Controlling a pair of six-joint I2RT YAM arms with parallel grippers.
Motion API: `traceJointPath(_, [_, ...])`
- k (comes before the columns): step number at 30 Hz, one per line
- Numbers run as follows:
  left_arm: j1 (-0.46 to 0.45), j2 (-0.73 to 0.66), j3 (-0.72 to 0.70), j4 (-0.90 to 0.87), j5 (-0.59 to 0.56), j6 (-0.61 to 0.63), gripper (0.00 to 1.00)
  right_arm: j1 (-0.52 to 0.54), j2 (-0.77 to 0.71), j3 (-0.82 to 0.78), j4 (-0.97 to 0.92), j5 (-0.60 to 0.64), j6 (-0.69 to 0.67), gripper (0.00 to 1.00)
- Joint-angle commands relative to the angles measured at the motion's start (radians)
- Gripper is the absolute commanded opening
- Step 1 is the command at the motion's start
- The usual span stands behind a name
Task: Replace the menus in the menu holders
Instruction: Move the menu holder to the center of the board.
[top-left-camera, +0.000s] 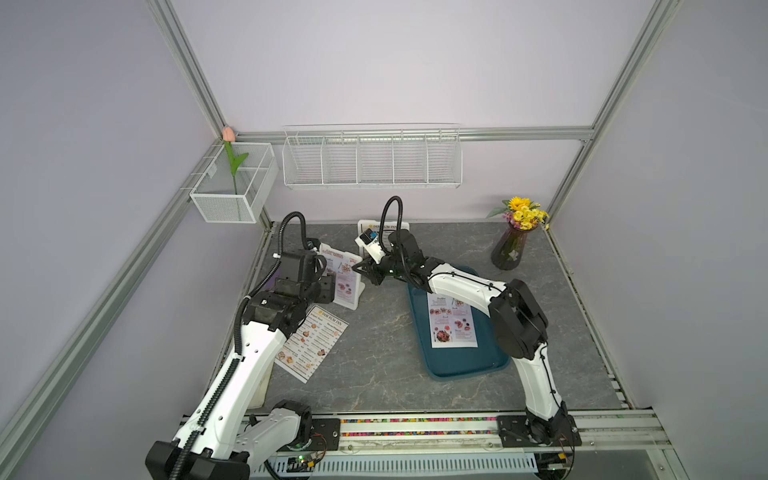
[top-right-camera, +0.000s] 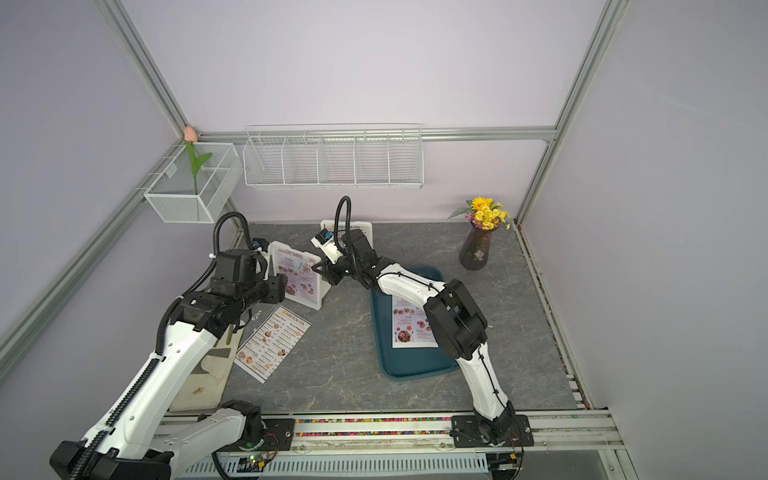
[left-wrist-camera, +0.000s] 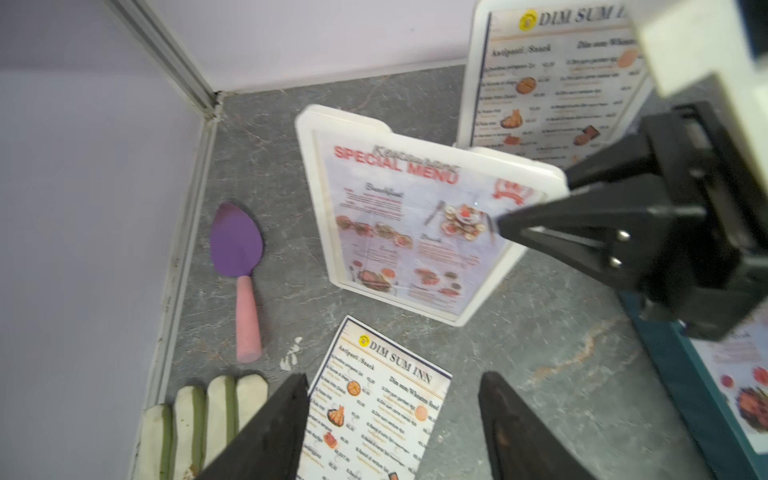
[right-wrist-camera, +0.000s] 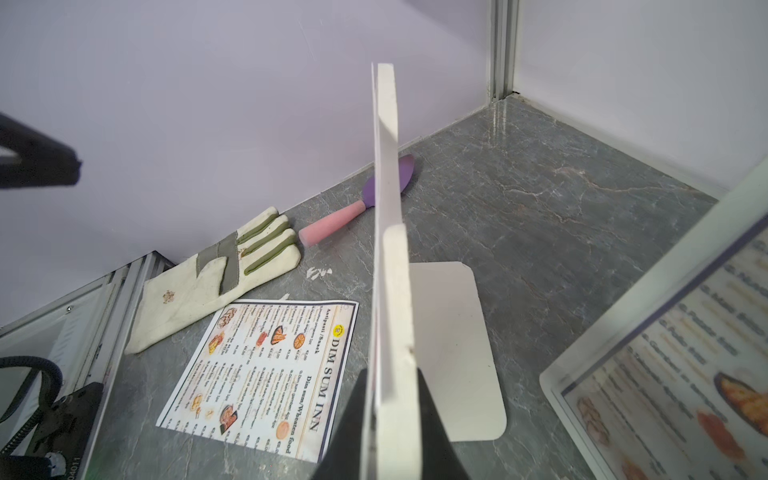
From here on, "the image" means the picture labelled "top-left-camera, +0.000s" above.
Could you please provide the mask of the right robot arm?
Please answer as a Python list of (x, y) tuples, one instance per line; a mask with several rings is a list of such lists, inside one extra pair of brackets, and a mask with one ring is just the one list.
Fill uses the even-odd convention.
[(392, 232), (389, 241), (389, 247), (383, 246), (381, 236), (371, 229), (358, 235), (355, 243), (367, 257), (353, 270), (375, 285), (392, 277), (485, 314), (496, 345), (511, 358), (520, 377), (530, 440), (542, 446), (579, 446), (580, 432), (550, 369), (548, 319), (527, 284), (485, 279), (426, 256), (405, 229)]

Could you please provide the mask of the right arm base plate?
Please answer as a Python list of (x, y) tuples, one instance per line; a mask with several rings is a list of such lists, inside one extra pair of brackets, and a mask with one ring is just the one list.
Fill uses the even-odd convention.
[(497, 417), (498, 435), (505, 448), (578, 447), (581, 435), (570, 415), (557, 414), (551, 420), (541, 420), (527, 414)]

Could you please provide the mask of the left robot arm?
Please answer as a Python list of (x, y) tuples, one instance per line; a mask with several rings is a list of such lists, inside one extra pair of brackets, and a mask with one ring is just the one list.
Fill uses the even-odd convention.
[(241, 428), (259, 385), (314, 303), (334, 299), (334, 278), (315, 249), (281, 252), (269, 279), (241, 300), (233, 346), (200, 404), (170, 441), (150, 448), (145, 466), (153, 479), (247, 479), (253, 469), (289, 444), (310, 438), (311, 410), (278, 403), (266, 420)]

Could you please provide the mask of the dim sum menu sheet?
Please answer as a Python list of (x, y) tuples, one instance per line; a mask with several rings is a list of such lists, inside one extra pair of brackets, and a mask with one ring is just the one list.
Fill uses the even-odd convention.
[(313, 306), (304, 323), (278, 352), (276, 365), (306, 384), (347, 327), (346, 321)]

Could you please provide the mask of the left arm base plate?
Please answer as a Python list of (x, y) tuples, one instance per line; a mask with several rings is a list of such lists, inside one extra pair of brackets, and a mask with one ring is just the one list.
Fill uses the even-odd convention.
[(279, 452), (337, 451), (341, 440), (341, 421), (337, 418), (314, 418), (305, 438), (289, 443)]

